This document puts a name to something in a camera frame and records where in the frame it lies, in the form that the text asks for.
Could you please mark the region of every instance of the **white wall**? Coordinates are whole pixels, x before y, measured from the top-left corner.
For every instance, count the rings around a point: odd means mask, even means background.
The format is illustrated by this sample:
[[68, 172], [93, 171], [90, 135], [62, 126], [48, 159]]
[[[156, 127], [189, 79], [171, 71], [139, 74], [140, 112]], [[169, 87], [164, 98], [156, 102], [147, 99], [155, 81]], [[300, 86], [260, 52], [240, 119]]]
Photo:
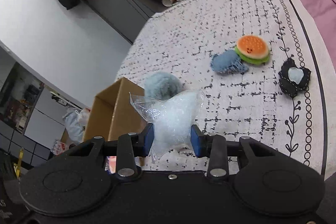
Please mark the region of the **white wall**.
[[41, 81], [81, 106], [112, 84], [130, 44], [88, 6], [0, 0], [0, 41]]

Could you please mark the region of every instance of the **open cardboard box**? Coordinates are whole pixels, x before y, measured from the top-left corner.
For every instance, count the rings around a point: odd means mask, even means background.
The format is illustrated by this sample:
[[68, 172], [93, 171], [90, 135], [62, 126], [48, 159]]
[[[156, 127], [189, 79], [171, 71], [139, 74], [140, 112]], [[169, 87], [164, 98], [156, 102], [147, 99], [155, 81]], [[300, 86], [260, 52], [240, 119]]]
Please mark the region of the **open cardboard box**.
[[146, 121], [130, 104], [129, 93], [143, 96], [144, 90], [123, 77], [96, 95], [83, 141], [94, 136], [118, 140], [123, 134], [140, 133], [145, 128]]

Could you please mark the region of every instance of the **clear plastic bag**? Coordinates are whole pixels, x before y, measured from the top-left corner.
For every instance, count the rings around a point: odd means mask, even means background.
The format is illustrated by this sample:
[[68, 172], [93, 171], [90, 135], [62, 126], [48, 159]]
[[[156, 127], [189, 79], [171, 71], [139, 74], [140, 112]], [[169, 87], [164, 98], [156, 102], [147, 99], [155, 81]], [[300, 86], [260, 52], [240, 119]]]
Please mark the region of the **clear plastic bag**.
[[185, 90], [173, 98], [159, 101], [130, 95], [131, 105], [146, 122], [154, 124], [152, 161], [162, 157], [169, 149], [190, 144], [190, 128], [204, 101], [201, 90]]
[[62, 143], [60, 140], [55, 140], [50, 151], [57, 156], [62, 154], [64, 151], [67, 151], [68, 149], [69, 149], [68, 145]]
[[84, 108], [78, 114], [78, 123], [81, 127], [86, 127], [90, 117], [90, 109]]
[[79, 111], [74, 107], [69, 107], [67, 113], [63, 116], [69, 138], [77, 144], [82, 142], [84, 133], [83, 127], [79, 124], [78, 117]]

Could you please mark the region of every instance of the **pink fabric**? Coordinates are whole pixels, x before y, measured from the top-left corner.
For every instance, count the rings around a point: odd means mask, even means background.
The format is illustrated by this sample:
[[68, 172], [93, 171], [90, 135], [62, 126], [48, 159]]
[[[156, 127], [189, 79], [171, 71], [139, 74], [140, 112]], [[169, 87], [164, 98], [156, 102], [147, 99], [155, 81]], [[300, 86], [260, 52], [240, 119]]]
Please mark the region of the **pink fabric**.
[[301, 0], [315, 20], [336, 69], [336, 0]]

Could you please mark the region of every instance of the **patterned rug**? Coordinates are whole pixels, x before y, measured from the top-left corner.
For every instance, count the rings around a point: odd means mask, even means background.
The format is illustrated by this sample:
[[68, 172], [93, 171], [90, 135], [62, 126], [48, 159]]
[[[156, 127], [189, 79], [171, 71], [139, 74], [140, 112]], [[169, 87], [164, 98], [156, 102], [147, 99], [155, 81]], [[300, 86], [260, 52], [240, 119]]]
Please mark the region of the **patterned rug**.
[[[249, 65], [244, 75], [218, 75], [213, 54], [255, 34], [267, 41], [270, 61]], [[278, 72], [292, 57], [309, 68], [311, 81], [294, 99], [282, 94]], [[202, 89], [206, 100], [197, 123], [204, 133], [237, 141], [250, 136], [308, 165], [327, 179], [336, 171], [335, 71], [314, 20], [300, 0], [185, 0], [155, 14], [144, 26], [118, 76], [143, 86], [156, 71], [177, 76], [187, 89]], [[146, 170], [207, 170], [185, 147], [172, 149]], [[236, 158], [229, 158], [236, 173]]]

